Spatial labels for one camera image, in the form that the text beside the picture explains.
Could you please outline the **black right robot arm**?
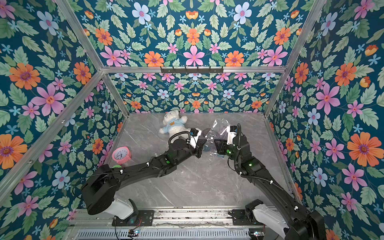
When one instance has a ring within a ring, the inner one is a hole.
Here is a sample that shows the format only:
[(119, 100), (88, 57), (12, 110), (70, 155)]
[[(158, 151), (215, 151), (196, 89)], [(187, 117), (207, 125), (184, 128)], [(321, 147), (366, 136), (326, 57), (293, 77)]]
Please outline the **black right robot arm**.
[(215, 130), (213, 142), (219, 155), (233, 161), (231, 167), (241, 178), (248, 180), (271, 201), (276, 210), (270, 210), (261, 200), (245, 206), (249, 223), (262, 223), (285, 240), (325, 240), (323, 216), (309, 211), (292, 197), (272, 177), (266, 166), (251, 153), (247, 137), (240, 124)]

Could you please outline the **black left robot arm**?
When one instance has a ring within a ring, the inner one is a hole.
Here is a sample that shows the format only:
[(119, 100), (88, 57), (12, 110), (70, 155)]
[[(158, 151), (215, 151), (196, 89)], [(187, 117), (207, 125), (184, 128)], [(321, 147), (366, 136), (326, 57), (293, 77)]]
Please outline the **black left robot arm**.
[(107, 213), (121, 220), (137, 215), (133, 200), (122, 200), (116, 196), (116, 192), (146, 179), (169, 175), (190, 157), (200, 158), (206, 142), (207, 135), (192, 128), (171, 136), (169, 149), (145, 163), (117, 168), (100, 166), (82, 187), (87, 213), (91, 216)]

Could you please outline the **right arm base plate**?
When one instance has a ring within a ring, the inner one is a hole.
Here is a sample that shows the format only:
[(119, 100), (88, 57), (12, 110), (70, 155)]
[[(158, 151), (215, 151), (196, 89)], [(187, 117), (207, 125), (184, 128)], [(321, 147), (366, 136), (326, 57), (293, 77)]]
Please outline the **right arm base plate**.
[(266, 226), (261, 222), (257, 222), (255, 217), (249, 217), (245, 209), (232, 209), (228, 211), (228, 215), (232, 218), (234, 226)]

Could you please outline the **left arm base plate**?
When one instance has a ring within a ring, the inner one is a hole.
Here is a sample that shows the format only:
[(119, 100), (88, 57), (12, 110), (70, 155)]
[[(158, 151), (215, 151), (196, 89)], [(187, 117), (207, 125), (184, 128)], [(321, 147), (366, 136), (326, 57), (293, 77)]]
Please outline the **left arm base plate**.
[(116, 217), (113, 222), (113, 227), (147, 227), (151, 226), (154, 220), (154, 210), (139, 210), (134, 212), (125, 220)]

